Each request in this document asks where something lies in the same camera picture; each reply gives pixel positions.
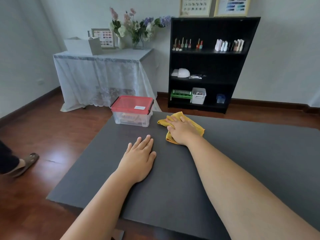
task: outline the hand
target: hand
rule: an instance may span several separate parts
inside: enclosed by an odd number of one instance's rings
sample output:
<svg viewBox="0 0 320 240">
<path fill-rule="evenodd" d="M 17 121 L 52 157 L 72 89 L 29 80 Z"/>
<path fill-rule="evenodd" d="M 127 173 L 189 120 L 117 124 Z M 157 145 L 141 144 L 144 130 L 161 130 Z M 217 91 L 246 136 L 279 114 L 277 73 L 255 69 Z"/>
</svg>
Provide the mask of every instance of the hand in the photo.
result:
<svg viewBox="0 0 320 240">
<path fill-rule="evenodd" d="M 166 119 L 166 122 L 172 124 L 174 128 L 169 125 L 167 129 L 170 131 L 171 136 L 177 143 L 187 146 L 189 141 L 199 135 L 192 123 L 190 121 L 186 121 L 184 117 L 181 116 L 180 120 L 177 120 L 174 116 L 171 116 L 171 118 L 173 121 Z"/>
<path fill-rule="evenodd" d="M 156 152 L 151 152 L 153 139 L 150 135 L 141 141 L 138 137 L 136 143 L 128 144 L 128 148 L 121 159 L 118 172 L 121 172 L 125 177 L 128 177 L 132 184 L 138 183 L 149 174 L 153 162 L 156 158 Z"/>
</svg>

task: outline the white label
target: white label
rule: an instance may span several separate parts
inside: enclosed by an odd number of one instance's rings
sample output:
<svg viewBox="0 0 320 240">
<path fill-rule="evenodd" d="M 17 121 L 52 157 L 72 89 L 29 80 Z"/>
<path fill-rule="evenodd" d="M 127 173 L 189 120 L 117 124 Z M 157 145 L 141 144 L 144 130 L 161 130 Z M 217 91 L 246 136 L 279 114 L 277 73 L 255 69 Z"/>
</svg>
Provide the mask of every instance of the white label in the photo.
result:
<svg viewBox="0 0 320 240">
<path fill-rule="evenodd" d="M 134 108 L 135 108 L 135 109 L 141 109 L 141 110 L 144 110 L 146 107 L 143 107 L 143 106 L 135 106 Z"/>
</svg>

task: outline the tablecloth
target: tablecloth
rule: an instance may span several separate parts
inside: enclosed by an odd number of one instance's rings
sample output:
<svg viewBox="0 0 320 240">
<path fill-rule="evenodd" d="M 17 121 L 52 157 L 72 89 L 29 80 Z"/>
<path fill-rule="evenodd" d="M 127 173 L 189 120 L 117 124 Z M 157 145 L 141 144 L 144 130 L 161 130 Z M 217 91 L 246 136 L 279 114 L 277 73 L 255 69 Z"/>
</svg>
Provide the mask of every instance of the tablecloth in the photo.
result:
<svg viewBox="0 0 320 240">
<path fill-rule="evenodd" d="M 110 106 L 120 95 L 151 97 L 156 101 L 153 49 L 105 50 L 103 55 L 53 55 L 64 98 L 62 112 L 86 105 Z"/>
</svg>

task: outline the black shelf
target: black shelf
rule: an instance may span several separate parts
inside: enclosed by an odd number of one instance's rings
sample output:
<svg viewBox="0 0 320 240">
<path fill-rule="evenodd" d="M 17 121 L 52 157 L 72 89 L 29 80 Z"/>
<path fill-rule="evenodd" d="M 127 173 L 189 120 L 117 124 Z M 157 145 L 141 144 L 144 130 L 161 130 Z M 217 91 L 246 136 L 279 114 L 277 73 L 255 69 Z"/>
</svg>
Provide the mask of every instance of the black shelf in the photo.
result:
<svg viewBox="0 0 320 240">
<path fill-rule="evenodd" d="M 216 51 L 215 49 L 192 49 L 192 48 L 184 48 L 182 51 L 171 50 L 171 52 L 180 53 L 180 54 L 246 55 L 245 51 Z"/>
<path fill-rule="evenodd" d="M 168 93 L 173 89 L 205 88 L 206 98 L 203 105 L 173 98 L 168 101 L 168 107 L 226 113 L 259 22 L 259 17 L 172 18 Z M 188 44 L 191 40 L 192 48 L 172 50 L 176 38 L 180 41 L 184 38 Z M 203 41 L 202 49 L 195 48 L 199 39 Z M 217 39 L 228 42 L 242 39 L 243 50 L 216 51 Z M 172 71 L 179 68 L 206 76 L 202 79 L 171 76 Z M 224 104 L 217 103 L 217 94 L 225 95 Z"/>
<path fill-rule="evenodd" d="M 170 76 L 170 80 L 176 81 L 176 82 L 185 82 L 185 83 L 191 83 L 191 84 L 197 84 L 197 85 L 206 85 L 206 84 L 212 84 L 212 85 L 233 85 L 235 86 L 237 84 L 237 81 L 234 81 L 230 79 L 229 77 L 224 76 L 205 76 L 202 79 L 190 79 L 188 77 L 182 78 L 177 76 Z"/>
</svg>

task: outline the person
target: person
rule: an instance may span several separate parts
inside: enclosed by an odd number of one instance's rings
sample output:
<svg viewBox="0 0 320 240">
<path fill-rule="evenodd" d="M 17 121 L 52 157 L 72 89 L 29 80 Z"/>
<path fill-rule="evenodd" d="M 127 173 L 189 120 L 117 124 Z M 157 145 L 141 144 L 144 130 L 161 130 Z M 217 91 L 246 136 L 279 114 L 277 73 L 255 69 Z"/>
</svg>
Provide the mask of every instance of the person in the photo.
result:
<svg viewBox="0 0 320 240">
<path fill-rule="evenodd" d="M 19 177 L 39 159 L 37 153 L 20 159 L 13 155 L 12 150 L 0 141 L 0 174 L 10 177 Z"/>
<path fill-rule="evenodd" d="M 176 142 L 190 150 L 204 189 L 231 239 L 320 239 L 320 233 L 247 171 L 214 148 L 183 117 L 168 126 Z M 61 240 L 110 239 L 130 190 L 150 172 L 153 139 L 129 143 L 118 168 Z"/>
</svg>

